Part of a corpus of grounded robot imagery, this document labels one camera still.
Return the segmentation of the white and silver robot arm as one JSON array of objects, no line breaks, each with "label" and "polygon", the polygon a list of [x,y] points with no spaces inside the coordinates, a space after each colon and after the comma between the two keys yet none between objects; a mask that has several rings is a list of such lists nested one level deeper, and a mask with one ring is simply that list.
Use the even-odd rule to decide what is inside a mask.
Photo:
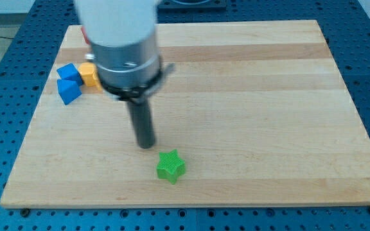
[{"label": "white and silver robot arm", "polygon": [[162,84],[157,45],[159,0],[74,0],[102,87],[142,103]]}]

